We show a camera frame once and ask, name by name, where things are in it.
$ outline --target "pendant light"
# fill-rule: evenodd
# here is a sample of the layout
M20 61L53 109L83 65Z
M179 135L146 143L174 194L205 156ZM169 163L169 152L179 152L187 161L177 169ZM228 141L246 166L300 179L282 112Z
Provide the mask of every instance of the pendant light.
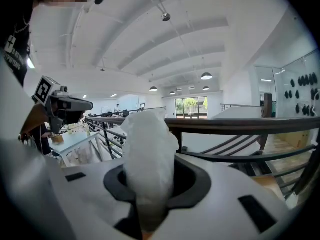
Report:
M158 88L155 87L155 86L152 86L152 87L150 88L150 92L157 92L157 91L158 91Z
M212 75L208 72L205 72L202 74L201 76L201 80L208 80L208 79L211 79L212 78Z

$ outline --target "black t-shirt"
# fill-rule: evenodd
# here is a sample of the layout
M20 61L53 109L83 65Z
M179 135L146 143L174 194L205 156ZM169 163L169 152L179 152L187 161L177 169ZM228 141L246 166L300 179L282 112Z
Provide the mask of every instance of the black t-shirt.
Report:
M40 129L41 129L41 136L48 131L46 125L43 123L41 126L38 126L37 128L33 129L31 131L31 133L34 137L34 141L35 141L35 144L36 144L38 150L41 152ZM47 155L47 154L51 153L51 148L49 146L48 138L41 138L41 142L42 142L43 154Z
M0 45L2 55L10 69L23 86L27 74L27 60L30 55L28 46L30 30L28 23L33 12L33 0L24 1L17 9L2 8Z

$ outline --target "table leg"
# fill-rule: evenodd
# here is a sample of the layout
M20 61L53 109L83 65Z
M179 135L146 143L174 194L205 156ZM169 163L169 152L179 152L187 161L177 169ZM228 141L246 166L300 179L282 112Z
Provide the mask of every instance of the table leg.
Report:
M101 146L100 146L100 141L99 141L99 137L98 135L96 135L95 137L95 142L96 142L96 146L98 147L98 151L100 153L100 157L102 158L102 160L104 161L104 154L102 153L102 149L101 149Z
M71 163L69 162L69 159L67 157L67 154L65 153L61 153L60 156L62 157L64 163L65 163L65 166L66 167L71 167Z

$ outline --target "person in white shirt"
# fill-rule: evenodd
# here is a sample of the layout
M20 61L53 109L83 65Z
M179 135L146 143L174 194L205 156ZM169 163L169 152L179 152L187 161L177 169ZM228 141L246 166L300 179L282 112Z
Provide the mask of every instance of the person in white shirt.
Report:
M119 104L116 105L114 108L114 113L120 112Z

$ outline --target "black cup holder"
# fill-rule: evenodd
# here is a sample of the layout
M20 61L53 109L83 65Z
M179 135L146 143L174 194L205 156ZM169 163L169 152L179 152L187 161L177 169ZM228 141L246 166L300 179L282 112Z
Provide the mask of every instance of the black cup holder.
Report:
M127 187L123 165L110 170L104 176L103 183L116 200L132 204L129 217L120 221L115 228L135 239L141 239L136 194ZM166 205L168 211L196 206L210 191L211 179L205 170L176 156L173 184L173 194Z

